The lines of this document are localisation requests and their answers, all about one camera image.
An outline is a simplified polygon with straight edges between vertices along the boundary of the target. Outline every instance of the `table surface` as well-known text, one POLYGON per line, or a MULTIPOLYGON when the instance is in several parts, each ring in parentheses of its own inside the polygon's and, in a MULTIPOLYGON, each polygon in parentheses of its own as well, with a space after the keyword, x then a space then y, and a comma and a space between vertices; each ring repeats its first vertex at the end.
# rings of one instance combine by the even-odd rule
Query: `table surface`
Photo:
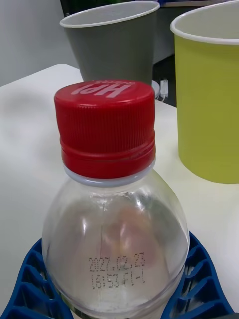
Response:
MULTIPOLYGON (((80 81, 78 69, 60 64, 0 88, 0 314, 67 179, 54 93, 80 81)), ((178 157, 176 109, 158 101, 155 107, 155 170, 179 198, 189 230, 208 250, 228 301, 239 311, 239 185, 215 184, 189 172, 178 157)))

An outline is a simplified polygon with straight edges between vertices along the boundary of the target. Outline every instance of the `cup rim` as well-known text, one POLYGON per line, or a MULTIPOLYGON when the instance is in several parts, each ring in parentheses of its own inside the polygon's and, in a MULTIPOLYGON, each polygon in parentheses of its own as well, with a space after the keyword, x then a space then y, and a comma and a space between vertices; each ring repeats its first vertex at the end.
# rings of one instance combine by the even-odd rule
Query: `cup rim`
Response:
POLYGON ((77 15, 82 15, 83 13, 86 12, 91 12, 91 11, 97 11, 97 10, 101 10, 102 8, 106 7, 106 6, 100 6, 100 7, 96 7, 96 8, 92 8, 92 9, 88 9, 85 11, 81 11, 81 12, 77 12, 75 14, 69 15, 67 17, 65 17, 64 19, 62 19, 60 21, 60 26, 64 27, 64 28, 71 28, 71 29, 75 29, 75 28, 89 28, 89 27, 94 27, 94 26, 102 26, 102 25, 109 25, 109 24, 115 24, 115 23, 120 23, 120 22, 124 22, 124 21, 129 21, 129 20, 133 20, 148 14, 151 14, 155 11, 157 11, 160 8, 160 4, 156 1, 130 1, 130 2, 121 2, 121 3, 115 3, 115 4, 110 4, 107 6, 120 6, 120 5, 129 5, 134 3, 135 5, 139 5, 140 3, 146 3, 146 4, 154 4, 155 6, 150 9, 147 10, 143 13, 139 13, 139 14, 135 14, 129 17, 125 17, 125 18, 121 18, 121 19, 116 19, 116 20, 110 20, 110 21, 105 21, 105 22, 97 22, 97 23, 89 23, 89 24, 67 24, 67 21, 70 20, 73 16, 77 16, 77 15))
POLYGON ((204 11, 210 11, 213 10, 215 7, 220 7, 220 6, 231 6, 234 3, 238 3, 239 0, 233 0, 233 1, 228 1, 228 2, 221 2, 221 3, 216 3, 213 5, 205 6, 202 8, 198 8, 192 11, 189 11, 187 13, 184 13, 178 17, 176 17, 172 23, 170 24, 170 30, 178 37, 191 40, 191 41, 196 41, 196 42, 203 42, 203 43, 210 43, 210 44, 224 44, 224 45, 239 45, 239 39, 224 39, 224 38, 214 38, 214 37, 206 37, 206 36, 200 36, 200 35, 194 35, 190 33, 186 33, 181 31, 177 27, 177 23, 185 18, 187 18, 190 15, 194 15, 198 12, 204 12, 204 11))

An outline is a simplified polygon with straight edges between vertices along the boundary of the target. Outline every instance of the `wall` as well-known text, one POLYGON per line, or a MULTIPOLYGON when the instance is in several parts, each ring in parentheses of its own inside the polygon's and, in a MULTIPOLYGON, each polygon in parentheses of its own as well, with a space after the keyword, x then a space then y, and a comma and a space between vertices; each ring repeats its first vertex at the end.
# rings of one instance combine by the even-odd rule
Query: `wall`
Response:
MULTIPOLYGON (((157 13, 154 62, 174 52, 169 25, 177 12, 157 13)), ((77 67, 62 18, 60 0, 0 0, 0 86, 58 63, 77 67)))

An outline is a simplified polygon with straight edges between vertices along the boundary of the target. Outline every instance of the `plastic bottle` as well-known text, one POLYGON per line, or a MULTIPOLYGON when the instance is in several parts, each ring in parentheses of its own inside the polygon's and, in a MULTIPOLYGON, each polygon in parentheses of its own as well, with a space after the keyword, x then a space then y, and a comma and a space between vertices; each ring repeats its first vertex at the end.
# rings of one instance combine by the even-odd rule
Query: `plastic bottle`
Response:
POLYGON ((153 170, 154 91, 92 81, 54 100, 70 179, 44 224, 47 271, 82 317, 159 318, 182 276, 189 233, 177 197, 153 170))

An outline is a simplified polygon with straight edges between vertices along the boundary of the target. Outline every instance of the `red bottle cap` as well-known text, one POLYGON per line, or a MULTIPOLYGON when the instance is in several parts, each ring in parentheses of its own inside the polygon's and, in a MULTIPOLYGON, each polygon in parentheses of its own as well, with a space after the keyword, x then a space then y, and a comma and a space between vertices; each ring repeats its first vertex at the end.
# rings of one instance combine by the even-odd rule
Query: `red bottle cap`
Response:
POLYGON ((54 97, 62 160, 96 179, 134 175, 155 158, 154 91, 130 81, 90 81, 54 97))

